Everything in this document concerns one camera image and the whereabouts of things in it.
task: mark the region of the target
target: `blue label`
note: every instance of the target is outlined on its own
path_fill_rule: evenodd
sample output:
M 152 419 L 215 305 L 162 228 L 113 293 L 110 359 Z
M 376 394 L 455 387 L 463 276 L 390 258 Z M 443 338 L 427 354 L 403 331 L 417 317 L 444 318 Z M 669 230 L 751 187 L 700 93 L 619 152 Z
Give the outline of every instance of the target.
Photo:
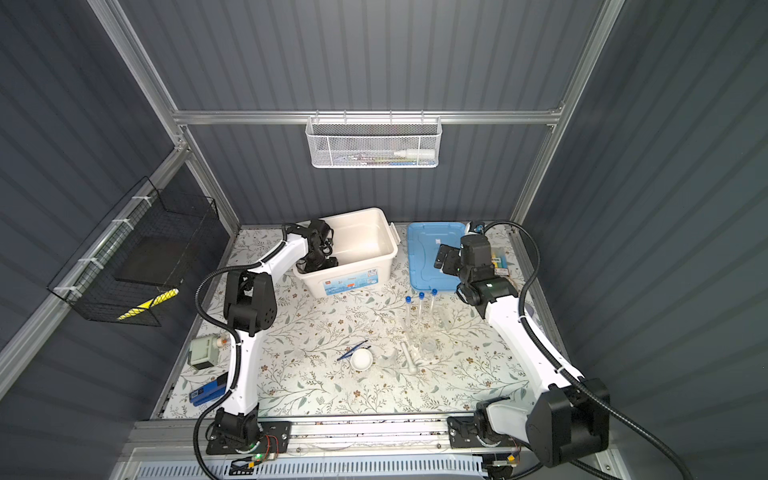
M 334 295 L 354 288 L 373 285 L 378 282 L 379 269 L 372 268 L 371 270 L 364 270 L 362 272 L 355 272 L 349 275 L 325 280 L 323 286 L 326 288 L 326 295 Z

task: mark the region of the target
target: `storage bin handle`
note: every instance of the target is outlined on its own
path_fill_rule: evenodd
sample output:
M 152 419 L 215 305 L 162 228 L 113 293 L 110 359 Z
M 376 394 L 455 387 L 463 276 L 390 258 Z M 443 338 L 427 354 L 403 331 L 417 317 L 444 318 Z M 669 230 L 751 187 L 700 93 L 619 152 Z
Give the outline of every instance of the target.
M 389 228 L 392 229 L 392 235 L 395 237 L 395 245 L 400 245 L 400 235 L 397 233 L 397 227 L 395 227 L 395 222 L 391 222 L 389 224 Z

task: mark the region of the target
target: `corrugated wall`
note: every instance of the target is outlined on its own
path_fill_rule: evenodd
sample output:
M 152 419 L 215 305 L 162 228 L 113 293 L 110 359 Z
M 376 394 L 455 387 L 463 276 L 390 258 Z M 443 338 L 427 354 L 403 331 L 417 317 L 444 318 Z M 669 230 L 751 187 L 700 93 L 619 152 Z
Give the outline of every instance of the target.
M 526 220 L 574 363 L 701 479 L 764 476 L 766 18 L 629 2 Z M 617 440 L 633 478 L 677 477 Z
M 122 5 L 182 110 L 461 111 L 556 108 L 601 2 Z M 545 130 L 446 126 L 435 170 L 324 171 L 300 127 L 192 127 L 244 224 L 509 217 Z
M 243 224 L 367 207 L 390 221 L 509 217 L 547 133 L 544 125 L 446 125 L 437 168 L 311 167 L 304 128 L 192 127 Z
M 86 2 L 0 2 L 0 346 L 112 204 L 170 152 Z M 183 167 L 169 189 L 200 190 Z M 227 233 L 187 277 L 216 267 Z M 106 478 L 194 319 L 161 328 L 67 316 L 0 401 L 0 478 Z
M 85 2 L 0 2 L 0 345 L 173 144 Z

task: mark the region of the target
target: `yellow marker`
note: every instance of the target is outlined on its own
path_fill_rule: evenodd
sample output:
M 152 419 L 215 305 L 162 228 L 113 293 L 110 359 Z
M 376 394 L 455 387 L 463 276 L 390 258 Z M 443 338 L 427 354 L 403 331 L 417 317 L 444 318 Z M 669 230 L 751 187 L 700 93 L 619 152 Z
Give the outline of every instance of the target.
M 165 300 L 168 300 L 170 298 L 174 298 L 179 293 L 178 288 L 174 288 L 173 290 L 168 290 L 166 293 L 162 293 L 161 295 L 158 295 L 154 297 L 152 300 L 149 300 L 148 302 L 144 302 L 141 305 L 137 306 L 136 308 L 132 308 L 128 310 L 126 313 L 123 313 L 118 317 L 118 320 L 127 319 L 128 317 L 138 315 L 141 312 L 144 312 L 146 309 L 148 309 L 151 306 L 155 306 L 158 303 L 162 303 Z

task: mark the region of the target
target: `floral pattern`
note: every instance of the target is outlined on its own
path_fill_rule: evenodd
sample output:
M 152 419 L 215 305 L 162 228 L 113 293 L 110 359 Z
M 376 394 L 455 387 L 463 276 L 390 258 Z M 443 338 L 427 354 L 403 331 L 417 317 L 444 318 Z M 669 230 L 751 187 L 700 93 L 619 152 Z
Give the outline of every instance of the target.
M 292 272 L 276 279 L 277 319 L 269 329 L 261 354 L 260 415 L 344 415 L 397 412 L 457 412 L 475 408 L 478 401 L 510 396 L 521 406 L 533 404 L 528 380 L 514 354 L 475 309 L 453 293 L 440 293 L 435 301 L 439 318 L 432 319 L 425 303 L 423 332 L 435 340 L 437 350 L 422 353 L 421 336 L 406 331 L 406 295 L 409 283 L 406 228 L 392 265 L 389 282 L 315 299 Z M 522 277 L 507 231 L 488 234 L 494 247 L 503 247 L 510 277 L 518 288 Z M 279 230 L 242 230 L 229 264 L 252 263 L 280 239 Z M 219 282 L 209 313 L 221 318 L 224 281 Z M 412 306 L 413 317 L 417 315 Z M 203 323 L 197 336 L 219 333 Z M 364 372 L 348 360 L 337 359 L 367 340 L 374 364 Z M 410 373 L 399 350 L 407 342 L 417 367 Z M 229 350 L 218 363 L 198 372 L 184 366 L 162 414 L 166 419 L 197 417 L 208 405 L 189 403 L 193 389 L 216 379 L 229 366 Z

